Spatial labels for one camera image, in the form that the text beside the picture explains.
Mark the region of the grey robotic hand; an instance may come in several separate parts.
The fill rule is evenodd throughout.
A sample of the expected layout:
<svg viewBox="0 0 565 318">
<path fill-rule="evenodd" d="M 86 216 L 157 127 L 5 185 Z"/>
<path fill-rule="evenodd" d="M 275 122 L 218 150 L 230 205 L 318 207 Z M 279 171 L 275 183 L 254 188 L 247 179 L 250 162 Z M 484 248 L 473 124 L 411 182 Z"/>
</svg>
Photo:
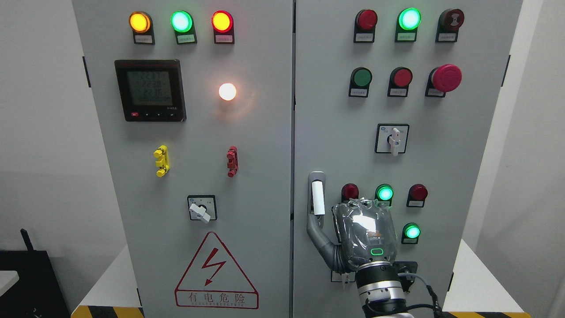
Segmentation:
<svg viewBox="0 0 565 318">
<path fill-rule="evenodd" d="M 398 254 L 397 234 L 389 207 L 369 199 L 350 199 L 333 207 L 334 225 L 340 244 L 334 244 L 319 226 L 317 217 L 307 217 L 307 234 L 333 272 L 356 272 L 375 261 L 392 263 Z"/>
</svg>

